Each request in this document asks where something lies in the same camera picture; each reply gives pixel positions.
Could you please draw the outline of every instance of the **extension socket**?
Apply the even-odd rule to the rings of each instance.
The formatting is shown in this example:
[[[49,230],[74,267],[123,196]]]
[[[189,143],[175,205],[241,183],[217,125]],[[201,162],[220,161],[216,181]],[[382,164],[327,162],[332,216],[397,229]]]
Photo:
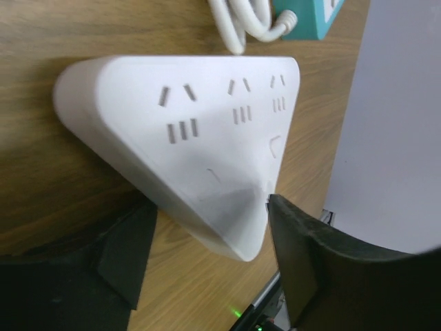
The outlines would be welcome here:
[[[106,57],[59,77],[86,145],[210,250],[251,261],[300,85],[283,57]]]
[[[296,27],[282,39],[323,39],[345,0],[272,0],[279,15],[291,10],[297,15]]]

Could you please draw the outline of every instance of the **power cord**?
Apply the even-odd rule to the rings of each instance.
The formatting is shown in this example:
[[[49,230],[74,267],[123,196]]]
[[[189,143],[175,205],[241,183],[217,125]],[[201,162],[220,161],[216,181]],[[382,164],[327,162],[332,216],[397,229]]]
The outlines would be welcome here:
[[[241,55],[245,51],[246,34],[265,43],[290,33],[297,16],[284,10],[271,27],[270,0],[208,0],[220,36],[228,50]]]

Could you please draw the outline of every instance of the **white power strip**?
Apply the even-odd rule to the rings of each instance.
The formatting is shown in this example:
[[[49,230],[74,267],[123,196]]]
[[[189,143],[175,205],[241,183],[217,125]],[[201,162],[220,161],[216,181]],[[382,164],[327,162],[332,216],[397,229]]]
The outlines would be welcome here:
[[[106,57],[54,88],[78,138],[209,249],[259,252],[300,73],[282,57]]]

